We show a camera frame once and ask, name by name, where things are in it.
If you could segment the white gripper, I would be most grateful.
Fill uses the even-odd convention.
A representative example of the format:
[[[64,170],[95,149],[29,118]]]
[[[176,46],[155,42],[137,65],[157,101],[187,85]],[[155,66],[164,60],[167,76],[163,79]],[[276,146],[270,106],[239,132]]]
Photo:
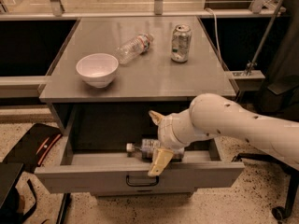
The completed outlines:
[[[149,167],[148,176],[159,176],[172,160],[174,152],[171,150],[181,149],[187,146],[184,138],[187,120],[184,113],[172,113],[164,116],[150,110],[149,116],[153,123],[158,125],[158,139],[163,147],[155,148],[152,163]]]

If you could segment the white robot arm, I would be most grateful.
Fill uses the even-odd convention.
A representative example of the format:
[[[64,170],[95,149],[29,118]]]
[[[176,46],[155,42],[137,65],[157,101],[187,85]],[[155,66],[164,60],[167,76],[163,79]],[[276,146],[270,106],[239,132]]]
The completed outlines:
[[[217,136],[243,140],[299,170],[299,123],[255,114],[218,94],[195,97],[189,108],[164,116],[150,111],[158,126],[160,147],[153,151],[148,175],[160,175],[174,152]]]

